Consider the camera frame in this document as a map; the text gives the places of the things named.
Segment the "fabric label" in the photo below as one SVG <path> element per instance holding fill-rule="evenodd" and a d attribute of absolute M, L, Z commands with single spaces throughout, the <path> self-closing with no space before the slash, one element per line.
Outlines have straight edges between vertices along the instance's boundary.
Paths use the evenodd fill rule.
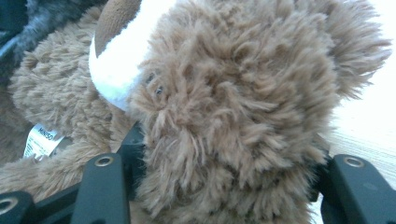
<path fill-rule="evenodd" d="M 35 155 L 35 158 L 49 156 L 64 139 L 64 136 L 60 136 L 55 140 L 56 134 L 56 131 L 48 131 L 41 124 L 35 125 L 27 137 L 23 157 L 27 158 L 32 155 Z"/>

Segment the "stuffed animal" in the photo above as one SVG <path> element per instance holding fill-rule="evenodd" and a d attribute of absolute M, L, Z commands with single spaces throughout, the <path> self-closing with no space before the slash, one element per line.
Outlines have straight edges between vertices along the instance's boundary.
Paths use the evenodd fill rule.
<path fill-rule="evenodd" d="M 20 112 L 15 108 L 7 93 L 9 78 L 20 66 L 25 51 L 34 50 L 38 43 L 50 33 L 56 29 L 62 29 L 68 22 L 78 21 L 85 10 L 92 6 L 102 5 L 106 0 L 6 2 L 8 2 L 6 5 L 19 4 L 22 6 L 25 4 L 28 22 L 20 33 L 12 34 L 11 37 L 15 36 L 9 42 L 0 41 L 0 165 L 15 161 L 23 155 L 28 129 L 33 126 L 19 115 Z"/>
<path fill-rule="evenodd" d="M 143 123 L 142 206 L 161 223 L 307 222 L 313 168 L 325 162 L 314 137 L 389 56 L 373 8 L 155 4 L 110 1 L 90 56 L 97 90 Z"/>
<path fill-rule="evenodd" d="M 325 162 L 315 136 L 389 56 L 374 9 L 364 0 L 153 4 L 111 0 L 97 26 L 94 8 L 26 56 L 11 79 L 16 107 L 74 145 L 6 165 L 0 192 L 39 200 L 78 182 L 83 164 L 117 150 L 138 120 L 147 174 L 133 223 L 308 223 L 314 167 Z"/>

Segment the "white surface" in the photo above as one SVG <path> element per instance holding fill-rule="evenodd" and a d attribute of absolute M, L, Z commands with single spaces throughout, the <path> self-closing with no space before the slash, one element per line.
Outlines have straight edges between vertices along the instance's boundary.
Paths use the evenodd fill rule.
<path fill-rule="evenodd" d="M 385 38 L 396 39 L 396 1 L 371 0 L 380 14 Z M 356 155 L 371 162 L 396 189 L 396 48 L 393 54 L 364 89 L 361 100 L 344 101 L 334 111 L 332 125 L 337 128 L 326 136 L 332 144 L 331 154 Z M 312 206 L 317 214 L 319 203 Z M 313 216 L 312 223 L 323 223 Z"/>

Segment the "teddy bear eye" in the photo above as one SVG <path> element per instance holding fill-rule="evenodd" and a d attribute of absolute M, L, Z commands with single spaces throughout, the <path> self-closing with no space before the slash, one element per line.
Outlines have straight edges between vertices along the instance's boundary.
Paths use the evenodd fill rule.
<path fill-rule="evenodd" d="M 152 79 L 154 79 L 154 73 L 150 73 L 148 79 L 146 80 L 146 83 L 149 84 L 150 81 L 152 81 Z"/>
<path fill-rule="evenodd" d="M 162 86 L 159 87 L 159 88 L 155 91 L 155 93 L 156 93 L 157 95 L 163 93 L 163 87 L 162 87 Z"/>

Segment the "white fur patch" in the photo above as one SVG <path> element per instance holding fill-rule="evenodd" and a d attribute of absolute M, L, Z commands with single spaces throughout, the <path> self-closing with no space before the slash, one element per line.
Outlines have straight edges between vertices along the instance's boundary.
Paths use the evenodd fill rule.
<path fill-rule="evenodd" d="M 106 45 L 98 58 L 93 38 L 90 51 L 92 81 L 111 104 L 127 110 L 126 98 L 141 81 L 138 65 L 149 51 L 148 41 L 157 21 L 180 1 L 184 0 L 143 0 L 135 19 Z"/>

